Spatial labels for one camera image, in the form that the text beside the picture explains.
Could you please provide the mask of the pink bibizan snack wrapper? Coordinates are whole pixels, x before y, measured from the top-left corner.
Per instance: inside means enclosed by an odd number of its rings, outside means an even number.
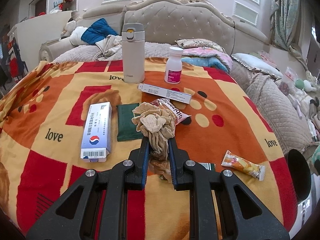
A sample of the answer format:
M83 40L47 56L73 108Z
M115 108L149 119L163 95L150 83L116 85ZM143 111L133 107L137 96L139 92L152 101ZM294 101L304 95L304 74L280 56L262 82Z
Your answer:
M175 107L169 99L159 98L150 102L152 105L159 107L160 109L168 110L174 117L175 125L178 125L184 120L190 118L190 115L183 113L180 109Z

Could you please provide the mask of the beige paper towel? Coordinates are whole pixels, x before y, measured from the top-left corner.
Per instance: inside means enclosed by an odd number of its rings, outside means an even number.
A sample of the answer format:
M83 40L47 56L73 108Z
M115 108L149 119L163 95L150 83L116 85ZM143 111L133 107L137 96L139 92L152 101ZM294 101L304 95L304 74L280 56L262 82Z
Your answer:
M169 139L175 136L176 116L167 107L143 102L132 110L136 131L151 145L148 169L161 179L172 182L169 163Z

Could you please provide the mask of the orange yellow snack wrapper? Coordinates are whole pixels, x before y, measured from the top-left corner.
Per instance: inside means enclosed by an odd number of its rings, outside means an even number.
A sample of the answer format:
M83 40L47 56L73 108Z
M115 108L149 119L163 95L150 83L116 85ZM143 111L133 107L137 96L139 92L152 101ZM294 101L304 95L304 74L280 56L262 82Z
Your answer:
M259 181L265 178L265 166L254 164L246 159L234 155L231 151L227 150L221 162L223 167L230 167L242 173L252 176Z

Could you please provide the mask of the green white small box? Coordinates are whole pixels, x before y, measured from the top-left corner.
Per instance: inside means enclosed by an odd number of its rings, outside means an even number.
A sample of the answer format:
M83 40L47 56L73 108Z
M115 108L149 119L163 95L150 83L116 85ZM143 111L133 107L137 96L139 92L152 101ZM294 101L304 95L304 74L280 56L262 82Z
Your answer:
M212 164L212 163L200 163L200 164L209 171L215 171L215 164Z

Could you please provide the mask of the blue white medicine box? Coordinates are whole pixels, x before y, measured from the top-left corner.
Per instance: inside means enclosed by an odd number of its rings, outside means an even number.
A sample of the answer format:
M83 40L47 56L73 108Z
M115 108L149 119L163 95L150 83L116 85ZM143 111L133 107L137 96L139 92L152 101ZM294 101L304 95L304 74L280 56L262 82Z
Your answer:
M90 105L81 142L80 158L83 161L106 161L111 153L111 120L110 102Z

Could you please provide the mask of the white plush toy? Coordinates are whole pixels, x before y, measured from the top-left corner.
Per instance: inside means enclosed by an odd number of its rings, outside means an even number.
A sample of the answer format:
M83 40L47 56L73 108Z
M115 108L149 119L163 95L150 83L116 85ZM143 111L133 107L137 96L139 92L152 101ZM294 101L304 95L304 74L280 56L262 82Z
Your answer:
M313 87L311 82L308 80L297 79L295 81L295 86L298 89L304 90L305 92L316 92L317 91L317 88Z

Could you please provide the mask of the red orange floral blanket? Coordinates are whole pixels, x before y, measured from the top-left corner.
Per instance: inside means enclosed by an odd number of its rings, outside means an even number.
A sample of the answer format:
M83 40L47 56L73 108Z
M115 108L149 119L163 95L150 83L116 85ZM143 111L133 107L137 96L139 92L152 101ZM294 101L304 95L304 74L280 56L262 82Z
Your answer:
M165 61L145 62L145 83L191 95L175 106L190 120L176 126L176 142L200 163L217 171L227 151L264 165L259 181L238 177L291 229L297 199L274 129L227 73L183 66L181 81L164 81ZM80 158L84 124L91 104L153 101L155 97L123 81L123 65L111 62L41 62L1 100L1 210L22 233L87 169L107 170L139 148L140 140L119 142L118 117L112 113L111 154L102 163Z

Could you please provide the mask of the dark green packet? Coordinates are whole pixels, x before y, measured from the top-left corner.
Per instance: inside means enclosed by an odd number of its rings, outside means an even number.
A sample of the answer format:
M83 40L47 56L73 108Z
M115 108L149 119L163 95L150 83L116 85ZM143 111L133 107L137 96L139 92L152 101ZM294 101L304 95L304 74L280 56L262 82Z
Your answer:
M143 134L136 131L136 126L132 122L133 110L139 103L122 104L117 106L118 113L118 135L117 141L129 141L142 139Z

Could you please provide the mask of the white ruffled pillow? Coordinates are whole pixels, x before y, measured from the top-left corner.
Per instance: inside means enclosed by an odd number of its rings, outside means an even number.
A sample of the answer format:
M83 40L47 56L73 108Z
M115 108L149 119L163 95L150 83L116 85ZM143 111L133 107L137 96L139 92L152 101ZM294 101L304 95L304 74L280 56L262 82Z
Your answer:
M264 74L270 75L276 80L283 77L283 74L279 70L253 55L235 53L231 55L231 58L251 71L262 72Z

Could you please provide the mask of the long white medicine box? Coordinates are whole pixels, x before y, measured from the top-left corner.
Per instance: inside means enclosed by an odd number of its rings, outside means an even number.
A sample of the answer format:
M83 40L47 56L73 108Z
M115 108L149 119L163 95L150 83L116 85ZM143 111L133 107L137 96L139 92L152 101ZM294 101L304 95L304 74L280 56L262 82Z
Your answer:
M159 96L161 98L166 98L174 101L178 101L181 103L189 104L191 102L191 95L171 89L166 89L162 87L157 87L154 85L148 85L145 83L140 83L137 87L144 93L152 94Z

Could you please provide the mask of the white pill bottle, pink label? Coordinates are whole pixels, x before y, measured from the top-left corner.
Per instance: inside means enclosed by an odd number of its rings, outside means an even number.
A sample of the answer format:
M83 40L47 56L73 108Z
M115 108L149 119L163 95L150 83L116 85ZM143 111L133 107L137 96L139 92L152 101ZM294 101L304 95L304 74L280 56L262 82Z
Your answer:
M181 80L183 49L178 47L169 48L169 58L165 67L164 81L171 84L178 84Z

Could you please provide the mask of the cream crumpled garment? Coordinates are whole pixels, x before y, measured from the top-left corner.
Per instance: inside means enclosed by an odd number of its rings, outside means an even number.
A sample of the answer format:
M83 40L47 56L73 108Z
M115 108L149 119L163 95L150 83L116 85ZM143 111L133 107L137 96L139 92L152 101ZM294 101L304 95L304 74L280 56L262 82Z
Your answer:
M108 35L106 38L95 42L105 58L111 57L122 48L122 37L119 35Z

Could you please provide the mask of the beige tufted sofa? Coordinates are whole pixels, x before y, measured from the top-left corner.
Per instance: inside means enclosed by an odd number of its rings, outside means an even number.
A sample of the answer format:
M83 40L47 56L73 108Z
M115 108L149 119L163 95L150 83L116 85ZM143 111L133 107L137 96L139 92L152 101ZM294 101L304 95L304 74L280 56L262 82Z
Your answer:
M89 27L104 18L116 32L125 23L141 23L145 29L146 57L168 57L169 46L179 39L204 38L222 46L228 55L267 52L271 66L284 73L287 67L305 76L303 66L289 54L268 43L267 37L255 27L224 16L208 3L187 4L174 0L145 0L129 5L101 5L85 12L76 20L76 27ZM270 75L251 71L232 59L231 76L256 104L273 129L284 153L300 152L318 146L312 140L307 123L310 96L293 88L291 93L302 100L302 116L298 116L291 100L281 92L280 82Z

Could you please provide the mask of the blue jacket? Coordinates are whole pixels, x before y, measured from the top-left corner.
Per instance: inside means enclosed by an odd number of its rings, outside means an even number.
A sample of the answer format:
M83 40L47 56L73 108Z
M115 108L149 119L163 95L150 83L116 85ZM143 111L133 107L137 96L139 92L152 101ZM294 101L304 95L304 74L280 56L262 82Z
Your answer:
M108 35L117 36L117 32L112 29L104 18L100 18L81 35L81 40L89 45L95 45L97 42L102 41Z

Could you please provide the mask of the beige thermos flask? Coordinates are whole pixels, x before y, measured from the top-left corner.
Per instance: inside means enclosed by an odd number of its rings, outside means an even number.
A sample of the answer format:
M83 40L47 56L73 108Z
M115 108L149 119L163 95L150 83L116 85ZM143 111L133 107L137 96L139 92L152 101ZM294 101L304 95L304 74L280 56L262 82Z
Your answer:
M141 23L124 24L121 38L124 81L142 83L145 79L144 25Z

